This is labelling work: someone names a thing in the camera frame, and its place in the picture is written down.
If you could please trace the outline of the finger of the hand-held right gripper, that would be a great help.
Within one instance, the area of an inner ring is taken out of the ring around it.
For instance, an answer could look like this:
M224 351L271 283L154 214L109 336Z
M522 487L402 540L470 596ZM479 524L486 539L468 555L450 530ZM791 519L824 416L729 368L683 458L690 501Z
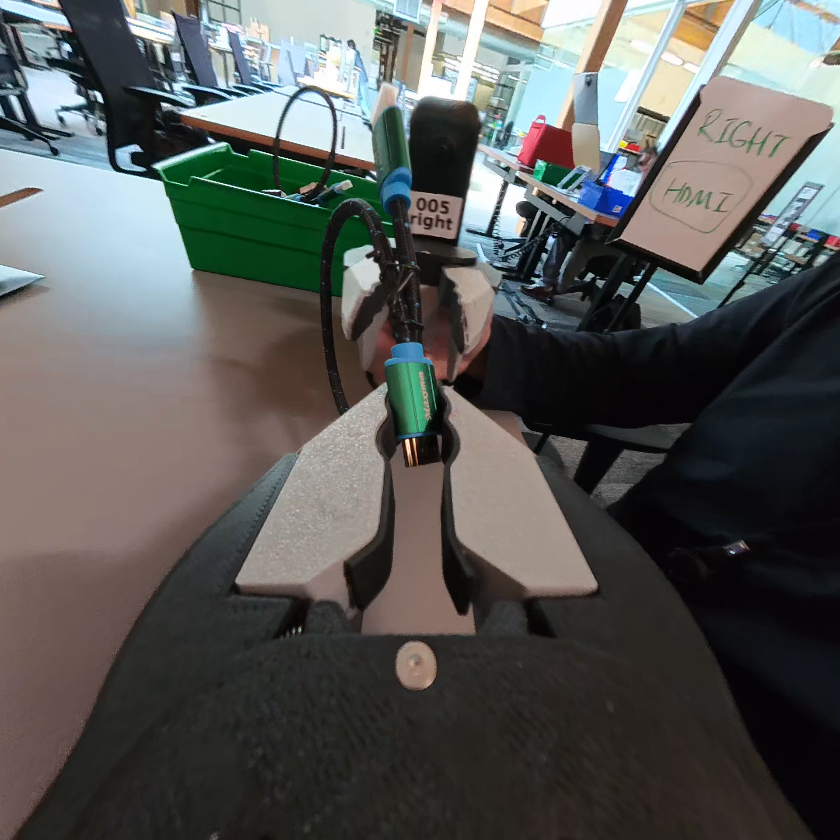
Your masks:
M438 304L448 316L447 366L460 366L479 350L500 283L501 273L485 261L442 268Z
M386 289L374 257L372 245L351 248L343 255L342 330L353 342L371 328L381 329L388 314Z

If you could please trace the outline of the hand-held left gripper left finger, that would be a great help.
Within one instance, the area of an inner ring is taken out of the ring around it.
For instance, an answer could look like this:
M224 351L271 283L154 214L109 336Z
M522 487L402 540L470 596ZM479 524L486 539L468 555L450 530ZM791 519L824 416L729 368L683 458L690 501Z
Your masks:
M372 604L392 571L395 447L382 385L297 453L237 588L345 611Z

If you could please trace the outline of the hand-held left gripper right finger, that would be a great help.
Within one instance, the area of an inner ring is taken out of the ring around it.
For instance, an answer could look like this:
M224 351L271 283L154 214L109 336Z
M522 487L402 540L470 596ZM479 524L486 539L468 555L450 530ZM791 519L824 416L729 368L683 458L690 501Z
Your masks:
M441 396L443 575L457 613L596 593L534 453L452 387Z

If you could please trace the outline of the black braided cable green plugs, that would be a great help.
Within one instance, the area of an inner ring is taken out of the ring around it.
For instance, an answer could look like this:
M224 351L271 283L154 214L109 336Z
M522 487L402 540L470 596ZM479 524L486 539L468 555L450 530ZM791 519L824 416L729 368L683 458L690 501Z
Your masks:
M283 128L283 123L286 120L286 117L291 110L292 105L300 98L302 98L305 94L312 93L320 97L320 99L324 100L326 103L328 110L330 112L331 121L332 121L332 137L331 137L331 144L329 148L329 154L325 160L325 165L322 170L322 175L320 179L316 182L315 186L310 186L304 188L302 193L297 193L296 195L287 195L283 192L280 183L280 136ZM280 197L291 197L297 198L298 201L303 203L313 204L316 200L320 197L322 193L325 192L327 188L327 181L329 176L333 170L333 166L335 164L335 158L337 153L338 147L338 139L339 139L339 120L338 120L338 113L333 105L333 102L327 92L319 87L308 85L304 87L300 87L294 93L292 93L287 103L284 105L278 122L276 124L276 130L271 146L271 157L272 157L272 176L274 179L274 189L271 194L280 196Z
M409 211L413 175L399 91L391 83L380 87L371 119L374 170L381 204L393 225L394 246L373 206L349 198L333 211L325 230L320 258L319 299L322 346L332 397L339 414L350 409L343 392L335 355L332 322L332 267L343 226L353 217L365 226L379 268L385 308L395 343L385 361L385 383L392 409L395 438L407 467L440 460L438 436L442 415L438 407L434 364L424 353L421 270L417 264Z

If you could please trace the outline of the green storage bin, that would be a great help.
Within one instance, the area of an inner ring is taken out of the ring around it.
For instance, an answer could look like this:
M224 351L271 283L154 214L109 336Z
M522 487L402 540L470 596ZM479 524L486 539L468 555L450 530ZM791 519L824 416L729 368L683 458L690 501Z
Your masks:
M272 154L238 154L215 143L154 165L195 270L280 287L319 291L327 206L269 194Z

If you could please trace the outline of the person's right forearm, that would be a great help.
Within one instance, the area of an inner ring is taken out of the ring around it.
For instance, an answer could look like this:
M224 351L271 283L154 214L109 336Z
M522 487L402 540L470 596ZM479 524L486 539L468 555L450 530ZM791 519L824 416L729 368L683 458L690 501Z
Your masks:
M551 334L493 320L456 380L475 404L547 424L758 425L838 436L838 256L723 308L651 329Z

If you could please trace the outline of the person's right hand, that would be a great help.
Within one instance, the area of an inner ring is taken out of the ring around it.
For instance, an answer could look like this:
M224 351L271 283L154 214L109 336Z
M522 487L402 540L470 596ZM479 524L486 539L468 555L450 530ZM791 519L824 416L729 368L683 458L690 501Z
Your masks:
M487 371L491 329L492 320L479 350L466 357L460 366L447 366L448 316L439 307L437 299L430 313L423 315L423 330L419 339L425 357L433 363L437 381L461 388L482 385ZM381 329L376 332L371 328L359 340L361 367L373 387L385 383L385 362L391 358L392 346L395 343L396 334L388 318Z

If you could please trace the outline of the red bag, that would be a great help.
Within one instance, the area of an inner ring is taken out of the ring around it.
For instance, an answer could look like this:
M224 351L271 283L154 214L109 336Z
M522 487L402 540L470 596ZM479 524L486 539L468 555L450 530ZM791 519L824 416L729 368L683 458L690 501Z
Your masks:
M574 168L572 133L548 123L540 114L532 122L517 159L529 169L534 169L539 161L546 161L570 170Z

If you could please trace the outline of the long white table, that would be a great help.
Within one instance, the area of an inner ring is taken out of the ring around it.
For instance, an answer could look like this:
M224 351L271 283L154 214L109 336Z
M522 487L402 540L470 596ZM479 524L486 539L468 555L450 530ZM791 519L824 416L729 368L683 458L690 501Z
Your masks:
M181 122L239 150L270 152L280 116L291 99L263 92L191 108ZM333 124L338 125L334 163L344 170L373 172L371 130L361 116L328 105L310 91L295 100L280 130L280 154L312 164L324 163L331 150Z

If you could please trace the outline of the black office chair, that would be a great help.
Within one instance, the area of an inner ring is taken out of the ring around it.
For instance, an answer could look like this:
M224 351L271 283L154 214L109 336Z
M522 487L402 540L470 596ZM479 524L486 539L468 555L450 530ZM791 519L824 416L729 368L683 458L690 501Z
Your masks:
M222 86L198 19L185 17L175 11L171 14L175 21L176 33L181 40L185 66L192 78L192 82L185 84L185 90L198 106L243 98L252 93L250 89L242 87Z
M158 179L157 163L211 143L204 131L181 120L181 112L193 105L156 85L120 2L59 5L101 95L114 171Z

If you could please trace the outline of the white handwritten sign board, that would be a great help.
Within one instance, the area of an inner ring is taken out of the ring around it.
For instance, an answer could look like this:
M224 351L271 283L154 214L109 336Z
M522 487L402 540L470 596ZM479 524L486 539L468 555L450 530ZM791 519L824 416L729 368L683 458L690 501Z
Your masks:
M606 243L577 332L624 324L658 270L702 285L834 125L831 106L717 77L699 89Z

